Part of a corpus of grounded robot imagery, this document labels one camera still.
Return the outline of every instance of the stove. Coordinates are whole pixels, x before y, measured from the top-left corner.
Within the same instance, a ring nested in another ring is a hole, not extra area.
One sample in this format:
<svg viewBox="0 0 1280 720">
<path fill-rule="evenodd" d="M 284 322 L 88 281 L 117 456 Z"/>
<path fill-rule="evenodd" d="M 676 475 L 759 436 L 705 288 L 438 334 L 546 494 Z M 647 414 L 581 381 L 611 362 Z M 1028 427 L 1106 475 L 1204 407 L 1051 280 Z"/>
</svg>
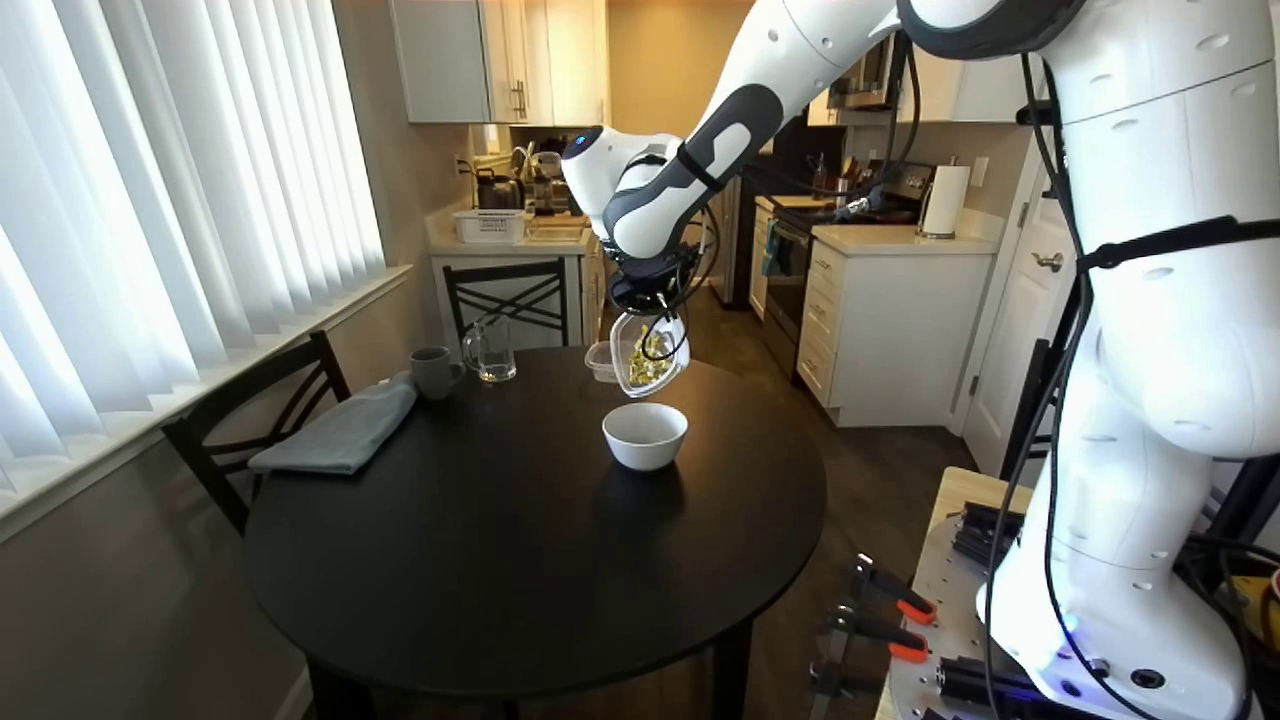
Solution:
<svg viewBox="0 0 1280 720">
<path fill-rule="evenodd" d="M 864 179 L 874 177 L 883 165 L 872 160 L 863 170 Z M 933 165 L 901 163 L 872 192 L 872 209 L 865 213 L 831 218 L 831 210 L 794 210 L 776 208 L 773 233 L 774 259 L 765 275 L 764 345 L 782 368 L 799 382 L 796 352 L 800 346 L 800 324 L 804 322 L 805 283 L 809 277 L 809 259 L 813 254 L 813 228 L 818 224 L 850 225 L 914 225 L 920 219 L 925 191 L 933 179 Z"/>
</svg>

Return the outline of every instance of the window sill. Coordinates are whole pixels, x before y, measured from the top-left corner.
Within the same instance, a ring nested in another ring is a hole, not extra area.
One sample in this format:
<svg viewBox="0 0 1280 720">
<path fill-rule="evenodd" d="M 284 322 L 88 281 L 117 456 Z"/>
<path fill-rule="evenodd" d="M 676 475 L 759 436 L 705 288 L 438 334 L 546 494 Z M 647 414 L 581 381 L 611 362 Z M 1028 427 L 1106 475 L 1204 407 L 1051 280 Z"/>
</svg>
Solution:
<svg viewBox="0 0 1280 720">
<path fill-rule="evenodd" d="M 68 439 L 69 457 L 23 459 L 6 464 L 5 473 L 13 489 L 4 487 L 0 479 L 0 542 L 164 439 L 160 425 L 170 418 L 308 333 L 340 324 L 403 284 L 411 269 L 412 265 L 388 268 L 383 277 L 316 313 L 300 316 L 296 324 L 283 327 L 279 333 L 255 336 L 257 347 L 229 351 L 230 361 L 202 372 L 200 383 L 178 386 L 169 395 L 152 395 L 154 410 L 150 413 L 102 414 L 108 434 Z"/>
</svg>

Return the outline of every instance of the door knob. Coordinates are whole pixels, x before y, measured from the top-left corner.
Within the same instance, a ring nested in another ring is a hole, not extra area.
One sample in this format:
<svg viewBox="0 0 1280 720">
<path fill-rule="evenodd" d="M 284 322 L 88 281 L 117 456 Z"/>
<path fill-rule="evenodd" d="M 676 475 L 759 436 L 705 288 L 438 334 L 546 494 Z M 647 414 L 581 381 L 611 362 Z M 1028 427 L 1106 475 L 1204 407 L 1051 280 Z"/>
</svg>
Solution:
<svg viewBox="0 0 1280 720">
<path fill-rule="evenodd" d="M 1032 258 L 1036 259 L 1037 265 L 1039 265 L 1041 268 L 1048 268 L 1055 273 L 1062 269 L 1062 261 L 1065 260 L 1061 252 L 1055 252 L 1052 258 L 1044 258 L 1039 252 L 1032 252 Z"/>
</svg>

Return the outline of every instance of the paper towel roll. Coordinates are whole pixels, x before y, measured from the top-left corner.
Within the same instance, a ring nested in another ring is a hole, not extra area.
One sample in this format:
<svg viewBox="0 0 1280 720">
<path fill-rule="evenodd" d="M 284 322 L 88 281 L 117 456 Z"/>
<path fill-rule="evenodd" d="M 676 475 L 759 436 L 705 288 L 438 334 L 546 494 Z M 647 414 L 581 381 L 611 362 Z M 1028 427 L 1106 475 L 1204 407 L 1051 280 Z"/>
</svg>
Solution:
<svg viewBox="0 0 1280 720">
<path fill-rule="evenodd" d="M 964 208 L 964 193 L 969 190 L 969 168 L 964 165 L 938 165 L 933 173 L 933 190 L 920 214 L 915 233 L 934 240 L 956 236 L 956 220 Z"/>
</svg>

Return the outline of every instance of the gray towel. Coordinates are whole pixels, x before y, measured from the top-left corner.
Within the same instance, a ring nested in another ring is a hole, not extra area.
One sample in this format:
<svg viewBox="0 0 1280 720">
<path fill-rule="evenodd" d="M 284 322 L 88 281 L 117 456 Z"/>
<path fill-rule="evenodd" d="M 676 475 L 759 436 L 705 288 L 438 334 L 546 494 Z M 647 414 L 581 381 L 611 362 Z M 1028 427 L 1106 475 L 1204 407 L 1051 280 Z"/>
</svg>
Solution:
<svg viewBox="0 0 1280 720">
<path fill-rule="evenodd" d="M 417 391 L 406 370 L 339 402 L 288 439 L 251 457 L 248 466 L 256 471 L 351 475 L 378 452 L 415 400 Z"/>
</svg>

